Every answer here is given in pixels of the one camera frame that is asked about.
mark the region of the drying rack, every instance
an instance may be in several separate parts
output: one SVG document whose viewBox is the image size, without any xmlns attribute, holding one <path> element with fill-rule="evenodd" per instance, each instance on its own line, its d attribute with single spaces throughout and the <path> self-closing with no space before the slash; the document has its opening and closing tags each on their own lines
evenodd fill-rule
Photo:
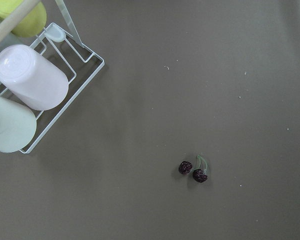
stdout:
<svg viewBox="0 0 300 240">
<path fill-rule="evenodd" d="M 0 23 L 0 42 L 5 38 L 6 35 L 8 35 L 13 28 L 15 28 L 18 23 L 40 2 L 40 0 L 23 0 L 23 2 L 5 19 Z M 91 50 L 88 46 L 82 43 L 80 36 L 77 32 L 77 29 L 75 27 L 75 24 L 69 14 L 69 11 L 64 3 L 63 0 L 55 0 L 68 28 L 69 32 L 62 29 L 59 25 L 52 22 L 50 23 L 46 28 L 43 29 L 41 34 L 36 35 L 35 41 L 30 45 L 31 48 L 35 49 L 38 45 L 42 45 L 43 49 L 40 49 L 39 54 L 43 55 L 45 51 L 47 50 L 47 44 L 49 43 L 55 52 L 61 57 L 61 59 L 64 61 L 64 63 L 67 65 L 67 67 L 71 70 L 73 73 L 72 77 L 68 77 L 68 83 L 69 85 L 76 80 L 77 78 L 77 72 L 74 70 L 74 68 L 69 64 L 68 60 L 64 57 L 64 55 L 61 53 L 61 51 L 57 48 L 55 43 L 63 42 L 67 44 L 73 51 L 74 54 L 76 54 L 83 64 L 87 64 L 93 57 L 97 58 L 99 61 L 95 64 L 94 71 L 92 74 L 90 74 L 85 79 L 80 79 L 80 84 L 78 89 L 67 96 L 67 101 L 62 105 L 62 108 L 56 112 L 53 112 L 52 120 L 50 120 L 48 123 L 46 123 L 43 127 L 43 130 L 40 132 L 36 132 L 35 137 L 30 142 L 30 144 L 23 149 L 20 149 L 19 151 L 23 154 L 30 153 L 35 146 L 39 143 L 39 141 L 44 137 L 44 135 L 48 132 L 48 130 L 53 126 L 53 124 L 57 121 L 57 119 L 63 114 L 63 112 L 69 107 L 69 105 L 73 102 L 73 100 L 80 94 L 80 92 L 87 86 L 87 84 L 93 79 L 94 76 L 101 70 L 101 68 L 105 65 L 105 61 L 102 57 L 100 57 L 97 53 L 95 53 L 93 50 Z M 55 33 L 61 33 L 65 34 L 65 38 L 58 38 Z M 88 57 L 83 57 L 76 49 L 74 44 L 72 44 L 69 40 L 72 39 L 74 44 L 80 46 L 81 48 L 85 49 L 89 52 Z M 4 93 L 8 91 L 7 88 L 5 88 L 0 83 L 0 96 L 4 96 Z M 45 111 L 40 111 L 35 113 L 37 125 L 39 121 L 41 120 L 41 116 Z"/>
</svg>

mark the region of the white wire rack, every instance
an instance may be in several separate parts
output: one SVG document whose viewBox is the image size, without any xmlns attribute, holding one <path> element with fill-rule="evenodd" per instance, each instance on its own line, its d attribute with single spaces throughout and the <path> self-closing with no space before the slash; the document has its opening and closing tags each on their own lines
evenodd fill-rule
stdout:
<svg viewBox="0 0 300 240">
<path fill-rule="evenodd" d="M 24 2 L 22 4 L 26 5 L 27 2 L 31 2 L 31 1 L 32 0 L 24 0 Z M 53 126 L 53 124 L 57 121 L 57 119 L 63 114 L 63 112 L 69 107 L 69 105 L 73 102 L 73 100 L 80 94 L 80 92 L 87 86 L 87 84 L 94 78 L 94 76 L 96 76 L 96 74 L 105 65 L 105 61 L 102 57 L 100 57 L 97 53 L 95 53 L 88 46 L 86 46 L 85 44 L 82 43 L 64 1 L 63 0 L 55 0 L 55 2 L 57 3 L 57 6 L 58 6 L 64 20 L 66 21 L 66 23 L 68 25 L 68 28 L 69 28 L 71 33 L 65 31 L 59 25 L 52 22 L 48 27 L 43 29 L 43 31 L 40 35 L 36 36 L 36 40 L 30 45 L 30 47 L 33 48 L 33 49 L 36 49 L 39 45 L 42 45 L 43 49 L 41 49 L 39 53 L 41 55 L 43 55 L 47 50 L 47 44 L 50 44 L 53 47 L 55 53 L 60 56 L 62 61 L 67 65 L 67 67 L 73 73 L 72 77 L 68 77 L 69 85 L 71 83 L 75 82 L 76 80 L 78 80 L 79 86 L 76 88 L 76 91 L 74 93 L 70 93 L 70 92 L 68 93 L 68 96 L 66 98 L 67 101 L 62 103 L 61 109 L 59 109 L 58 111 L 55 111 L 54 109 L 48 110 L 48 111 L 51 111 L 53 113 L 52 120 L 50 120 L 48 122 L 45 122 L 42 130 L 39 131 L 37 129 L 35 137 L 30 142 L 30 144 L 28 146 L 24 147 L 23 149 L 19 150 L 23 154 L 28 154 L 35 148 L 35 146 L 44 137 L 44 135 L 48 132 L 48 130 Z M 30 11 L 35 6 L 35 5 L 33 5 L 33 2 L 31 2 L 31 4 L 32 4 L 31 8 L 27 9 L 27 11 Z M 7 22 L 3 21 L 0 25 L 2 25 L 2 24 L 6 25 Z M 77 78 L 77 76 L 78 76 L 77 72 L 69 64 L 69 61 L 66 59 L 66 57 L 62 54 L 62 52 L 58 49 L 58 47 L 55 44 L 55 42 L 60 43 L 61 41 L 59 41 L 59 40 L 56 41 L 53 37 L 50 37 L 51 35 L 49 33 L 52 32 L 52 31 L 55 31 L 55 30 L 58 30 L 59 33 L 65 34 L 66 37 L 61 39 L 62 44 L 67 44 L 72 49 L 73 54 L 77 55 L 79 57 L 79 59 L 82 61 L 82 64 L 87 64 L 92 58 L 97 58 L 99 60 L 96 63 L 94 63 L 92 74 L 90 74 L 88 77 L 84 77 L 84 79 L 78 79 Z M 69 39 L 72 39 L 73 40 L 72 42 L 74 42 L 74 44 L 76 44 L 79 47 L 81 47 L 81 48 L 85 49 L 86 51 L 88 51 L 89 56 L 84 58 L 77 51 L 76 47 L 69 41 Z M 6 87 L 4 87 L 0 82 L 0 96 L 4 97 L 5 93 L 7 91 L 8 91 L 8 89 Z M 33 112 L 35 113 L 37 125 L 39 125 L 40 120 L 41 120 L 41 116 L 46 111 L 40 111 L 40 112 L 33 111 Z"/>
</svg>

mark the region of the cup rack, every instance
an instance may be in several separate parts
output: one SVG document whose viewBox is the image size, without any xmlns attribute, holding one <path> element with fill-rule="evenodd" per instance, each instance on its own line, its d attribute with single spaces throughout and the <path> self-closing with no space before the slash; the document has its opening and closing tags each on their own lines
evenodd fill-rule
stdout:
<svg viewBox="0 0 300 240">
<path fill-rule="evenodd" d="M 0 23 L 0 39 L 2 40 L 11 30 L 7 31 L 7 28 L 4 26 L 9 26 L 8 28 L 11 29 L 11 24 L 16 25 L 15 20 L 13 19 L 14 16 L 25 16 L 32 10 L 33 7 L 35 7 L 37 4 L 34 4 L 34 2 L 39 2 L 39 0 L 24 0 L 19 7 L 16 8 L 16 10 L 13 11 L 11 14 L 12 17 L 7 17 L 2 23 Z M 35 146 L 39 143 L 39 141 L 44 137 L 44 135 L 48 132 L 48 130 L 53 126 L 53 124 L 58 120 L 58 118 L 63 114 L 63 112 L 69 107 L 69 105 L 74 101 L 74 99 L 80 94 L 80 92 L 87 86 L 87 84 L 97 75 L 97 73 L 101 70 L 101 68 L 105 65 L 105 61 L 102 57 L 100 57 L 97 53 L 95 53 L 93 50 L 91 50 L 88 46 L 82 43 L 80 36 L 76 30 L 76 27 L 74 25 L 74 22 L 72 21 L 72 18 L 67 10 L 67 7 L 63 0 L 55 0 L 65 22 L 67 23 L 67 26 L 71 33 L 65 31 L 62 29 L 59 25 L 52 22 L 48 25 L 48 27 L 44 28 L 41 34 L 36 36 L 35 41 L 30 45 L 31 48 L 35 49 L 39 54 L 43 55 L 47 50 L 47 45 L 51 45 L 54 49 L 54 52 L 60 56 L 62 61 L 66 64 L 66 66 L 70 69 L 70 71 L 73 73 L 72 77 L 68 77 L 69 85 L 73 82 L 78 82 L 78 87 L 76 88 L 76 91 L 73 93 L 68 92 L 68 95 L 66 97 L 66 101 L 62 103 L 61 109 L 58 109 L 57 111 L 53 109 L 47 110 L 52 113 L 52 118 L 48 122 L 44 122 L 44 126 L 41 128 L 39 132 L 35 133 L 34 138 L 30 142 L 29 145 L 24 147 L 23 149 L 20 149 L 19 151 L 23 154 L 29 154 Z M 55 37 L 55 33 L 63 34 L 65 37 L 57 39 Z M 87 64 L 92 58 L 96 58 L 98 61 L 93 64 L 93 72 L 88 75 L 87 77 L 84 77 L 84 79 L 78 79 L 77 78 L 77 72 L 75 69 L 71 66 L 69 61 L 66 59 L 64 54 L 59 50 L 59 48 L 56 46 L 55 43 L 62 43 L 67 44 L 71 49 L 73 54 L 77 55 L 78 58 L 82 61 L 82 64 Z M 82 56 L 81 53 L 78 52 L 78 47 L 85 49 L 87 52 L 89 52 L 89 56 L 86 56 L 85 58 Z M 5 97 L 5 93 L 9 90 L 4 87 L 0 83 L 0 96 Z M 35 111 L 33 110 L 37 125 L 40 124 L 41 116 L 44 114 L 44 112 L 47 111 Z"/>
</svg>

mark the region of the yellow-green cup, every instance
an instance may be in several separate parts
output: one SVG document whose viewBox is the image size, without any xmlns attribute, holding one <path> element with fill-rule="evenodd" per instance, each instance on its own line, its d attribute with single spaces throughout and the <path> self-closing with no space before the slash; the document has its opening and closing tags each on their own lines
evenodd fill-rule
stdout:
<svg viewBox="0 0 300 240">
<path fill-rule="evenodd" d="M 9 16 L 23 0 L 0 0 L 0 21 Z M 16 36 L 27 38 L 40 33 L 47 22 L 47 12 L 42 2 L 12 30 Z"/>
</svg>

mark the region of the gray surface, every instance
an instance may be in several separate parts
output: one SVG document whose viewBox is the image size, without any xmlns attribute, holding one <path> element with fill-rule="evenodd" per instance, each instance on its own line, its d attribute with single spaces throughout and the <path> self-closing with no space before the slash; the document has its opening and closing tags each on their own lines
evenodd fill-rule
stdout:
<svg viewBox="0 0 300 240">
<path fill-rule="evenodd" d="M 300 240 L 300 0 L 65 3 L 106 67 L 0 153 L 0 240 Z"/>
</svg>

